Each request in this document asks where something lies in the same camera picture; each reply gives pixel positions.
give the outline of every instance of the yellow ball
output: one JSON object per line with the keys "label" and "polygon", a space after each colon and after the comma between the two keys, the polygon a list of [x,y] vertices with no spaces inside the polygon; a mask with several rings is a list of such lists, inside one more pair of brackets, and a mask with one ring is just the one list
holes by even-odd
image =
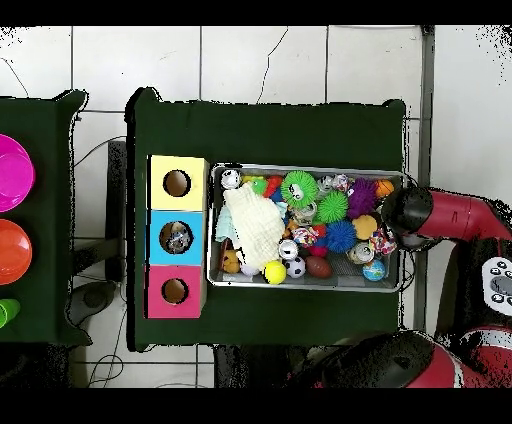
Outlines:
{"label": "yellow ball", "polygon": [[279,261],[270,261],[265,265],[263,276],[269,284],[281,284],[286,278],[286,268]]}

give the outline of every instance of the brown ball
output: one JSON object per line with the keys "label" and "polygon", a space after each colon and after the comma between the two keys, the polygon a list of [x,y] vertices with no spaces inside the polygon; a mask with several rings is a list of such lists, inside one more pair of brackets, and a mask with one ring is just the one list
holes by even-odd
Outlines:
{"label": "brown ball", "polygon": [[332,268],[324,258],[320,256],[308,256],[306,258],[306,270],[318,278],[329,278],[332,275]]}

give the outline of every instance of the orange ball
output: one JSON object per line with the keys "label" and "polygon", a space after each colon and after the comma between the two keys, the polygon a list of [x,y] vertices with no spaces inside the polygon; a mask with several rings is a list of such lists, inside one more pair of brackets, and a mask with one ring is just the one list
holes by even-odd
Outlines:
{"label": "orange ball", "polygon": [[395,189],[389,180],[377,180],[375,182],[375,187],[375,195],[379,198],[391,194]]}

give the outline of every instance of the plastic bowl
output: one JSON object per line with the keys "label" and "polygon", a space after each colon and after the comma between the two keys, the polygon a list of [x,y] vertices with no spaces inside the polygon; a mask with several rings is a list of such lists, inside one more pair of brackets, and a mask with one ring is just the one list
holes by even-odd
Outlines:
{"label": "plastic bowl", "polygon": [[36,172],[25,149],[0,134],[0,212],[18,206],[34,185]]}
{"label": "plastic bowl", "polygon": [[23,229],[0,219],[0,285],[10,284],[25,274],[32,260],[32,244]]}

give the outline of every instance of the blue box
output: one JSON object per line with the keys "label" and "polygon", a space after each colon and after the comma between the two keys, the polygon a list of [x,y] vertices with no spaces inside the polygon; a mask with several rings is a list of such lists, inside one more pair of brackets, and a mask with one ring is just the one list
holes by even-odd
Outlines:
{"label": "blue box", "polygon": [[[159,236],[163,226],[169,222],[181,221],[192,232],[192,244],[183,253],[171,254],[160,246]],[[149,225],[149,263],[151,265],[201,265],[204,253],[204,213],[151,210]]]}

